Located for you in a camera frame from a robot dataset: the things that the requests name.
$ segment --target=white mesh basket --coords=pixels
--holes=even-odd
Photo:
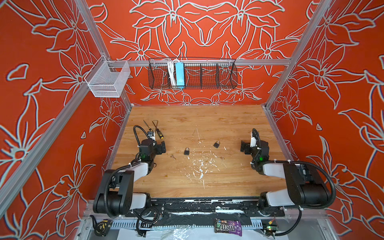
[[[85,78],[93,95],[100,98],[120,97],[131,73],[128,62],[125,62],[120,72],[113,71],[114,68],[109,67],[108,61],[103,57],[95,66],[99,66],[99,68],[94,68],[91,71],[96,72],[88,74]]]

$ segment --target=screwdriver handle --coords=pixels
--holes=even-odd
[[[160,139],[164,138],[164,135],[161,133],[161,131],[158,128],[156,128],[156,132],[157,132],[158,136],[160,137]]]

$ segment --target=wood grain surface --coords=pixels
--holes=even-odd
[[[167,152],[155,157],[157,166],[134,183],[135,192],[152,197],[258,196],[286,187],[285,180],[258,174],[251,156],[240,152],[252,128],[269,143],[270,159],[285,160],[259,105],[252,106],[135,106],[129,116],[112,169],[127,165],[139,151],[133,126],[154,130],[159,121]],[[140,141],[144,134],[138,131]],[[219,148],[213,144],[220,141]],[[184,155],[189,147],[189,156]]]

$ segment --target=red wall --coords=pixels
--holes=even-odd
[[[384,3],[334,1],[274,102],[295,160],[334,179],[342,239],[384,237]]]
[[[73,0],[0,3],[0,186],[100,57]],[[91,93],[0,220],[3,239],[72,239],[120,131],[120,99]]]
[[[115,60],[155,57],[289,58],[318,1],[108,1],[87,0]],[[151,90],[148,71],[131,68],[132,103],[261,104],[283,66],[238,67],[232,90]]]

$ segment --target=white power cord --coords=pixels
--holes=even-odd
[[[172,86],[176,86],[177,83],[176,83],[176,80],[175,80],[175,77],[174,77],[174,71],[175,71],[175,62],[180,62],[178,59],[175,59],[175,60],[167,60],[167,65],[168,65],[168,73],[169,73],[169,78],[170,78],[170,84]]]

